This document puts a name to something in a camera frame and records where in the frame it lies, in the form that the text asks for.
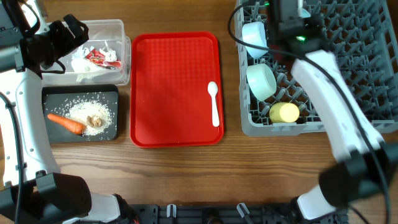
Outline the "white red wrapper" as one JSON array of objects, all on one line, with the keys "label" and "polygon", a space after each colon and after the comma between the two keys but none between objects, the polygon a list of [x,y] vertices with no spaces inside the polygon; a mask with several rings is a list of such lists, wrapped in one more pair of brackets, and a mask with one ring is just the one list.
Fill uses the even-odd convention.
[{"label": "white red wrapper", "polygon": [[97,72],[99,70],[115,70],[121,68],[121,61],[107,41],[102,48],[80,46],[72,53],[70,62],[74,72]]}]

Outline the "white rice pile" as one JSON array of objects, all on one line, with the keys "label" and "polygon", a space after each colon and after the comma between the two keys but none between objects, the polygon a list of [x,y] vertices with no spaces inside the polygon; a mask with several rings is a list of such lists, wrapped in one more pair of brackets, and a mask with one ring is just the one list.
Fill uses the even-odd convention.
[{"label": "white rice pile", "polygon": [[[86,129],[84,133],[79,136],[88,137],[109,133],[109,128],[114,124],[113,118],[116,117],[116,113],[111,112],[107,105],[100,103],[94,98],[78,98],[71,101],[66,99],[58,108],[49,110],[49,114],[56,114],[84,124]],[[103,122],[102,127],[92,128],[88,126],[86,123],[87,116],[99,116]]]}]

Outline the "orange carrot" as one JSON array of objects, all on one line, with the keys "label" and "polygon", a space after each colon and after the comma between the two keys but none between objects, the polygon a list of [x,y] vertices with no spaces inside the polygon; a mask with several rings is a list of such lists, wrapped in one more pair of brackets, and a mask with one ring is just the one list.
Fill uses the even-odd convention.
[{"label": "orange carrot", "polygon": [[64,118],[56,114],[48,114],[47,118],[67,129],[69,132],[77,135],[82,135],[86,129],[86,126],[78,121]]}]

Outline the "brown food scrap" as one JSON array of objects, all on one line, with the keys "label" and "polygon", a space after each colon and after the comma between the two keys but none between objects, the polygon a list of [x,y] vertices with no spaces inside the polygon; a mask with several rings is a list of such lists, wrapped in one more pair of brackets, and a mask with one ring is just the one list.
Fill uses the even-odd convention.
[{"label": "brown food scrap", "polygon": [[87,116],[86,123],[92,128],[100,128],[103,125],[102,119],[99,116]]}]

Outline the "white plastic spoon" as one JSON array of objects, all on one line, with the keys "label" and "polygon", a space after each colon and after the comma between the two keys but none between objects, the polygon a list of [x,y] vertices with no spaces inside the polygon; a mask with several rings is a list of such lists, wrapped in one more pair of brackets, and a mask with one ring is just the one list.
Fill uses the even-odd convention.
[{"label": "white plastic spoon", "polygon": [[218,127],[220,125],[218,106],[217,106],[217,102],[216,102],[217,93],[218,93],[217,84],[215,82],[209,82],[208,94],[211,97],[211,118],[212,118],[212,125],[214,127]]}]

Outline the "light blue bowl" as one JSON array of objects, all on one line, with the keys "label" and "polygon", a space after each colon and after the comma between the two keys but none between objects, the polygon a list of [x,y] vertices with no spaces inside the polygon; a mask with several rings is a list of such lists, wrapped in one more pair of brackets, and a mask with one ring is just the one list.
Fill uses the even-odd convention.
[{"label": "light blue bowl", "polygon": [[[243,25],[242,38],[247,44],[268,48],[265,24],[262,22],[251,22]],[[263,55],[268,53],[267,50],[255,49],[252,47],[246,47],[246,50],[254,59],[261,58]]]}]

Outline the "light green bowl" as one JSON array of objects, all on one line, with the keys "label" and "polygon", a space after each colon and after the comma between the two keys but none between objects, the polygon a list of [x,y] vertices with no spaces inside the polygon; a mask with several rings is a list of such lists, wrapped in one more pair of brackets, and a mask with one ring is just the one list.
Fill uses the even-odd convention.
[{"label": "light green bowl", "polygon": [[253,95],[259,101],[270,98],[277,90],[275,76],[266,64],[248,66],[246,78]]}]

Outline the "yellow plastic cup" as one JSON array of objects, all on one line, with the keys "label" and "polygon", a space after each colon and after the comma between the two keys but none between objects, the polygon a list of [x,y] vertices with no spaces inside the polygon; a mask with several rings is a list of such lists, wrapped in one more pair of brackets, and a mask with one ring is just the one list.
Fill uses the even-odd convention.
[{"label": "yellow plastic cup", "polygon": [[293,103],[276,103],[269,112],[273,123],[294,123],[300,116],[298,106]]}]

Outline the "large light blue plate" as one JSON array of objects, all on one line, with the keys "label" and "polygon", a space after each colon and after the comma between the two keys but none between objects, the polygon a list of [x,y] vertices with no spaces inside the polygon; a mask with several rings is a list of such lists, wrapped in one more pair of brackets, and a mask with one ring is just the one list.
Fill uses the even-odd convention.
[{"label": "large light blue plate", "polygon": [[301,8],[300,16],[301,16],[302,18],[309,18],[309,17],[311,17],[312,15],[311,15],[307,10],[305,10],[304,8]]}]

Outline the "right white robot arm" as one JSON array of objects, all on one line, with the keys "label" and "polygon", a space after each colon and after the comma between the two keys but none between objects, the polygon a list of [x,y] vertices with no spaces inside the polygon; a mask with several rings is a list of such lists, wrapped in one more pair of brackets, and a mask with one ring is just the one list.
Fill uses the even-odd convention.
[{"label": "right white robot arm", "polygon": [[303,18],[297,1],[270,1],[267,30],[271,52],[291,64],[291,74],[323,122],[336,164],[318,184],[295,199],[300,221],[318,220],[359,199],[383,194],[391,222],[389,185],[397,172],[397,144],[387,143],[365,117],[326,48],[320,18]]}]

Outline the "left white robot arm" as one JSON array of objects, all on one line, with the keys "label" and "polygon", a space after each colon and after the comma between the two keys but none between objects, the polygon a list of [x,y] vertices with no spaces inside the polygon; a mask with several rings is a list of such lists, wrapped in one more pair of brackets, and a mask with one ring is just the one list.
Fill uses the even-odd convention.
[{"label": "left white robot arm", "polygon": [[26,6],[1,2],[1,214],[15,223],[139,223],[120,195],[94,194],[83,178],[60,172],[42,110],[42,76],[87,42],[89,29],[71,14],[41,28],[35,12],[29,24]]}]

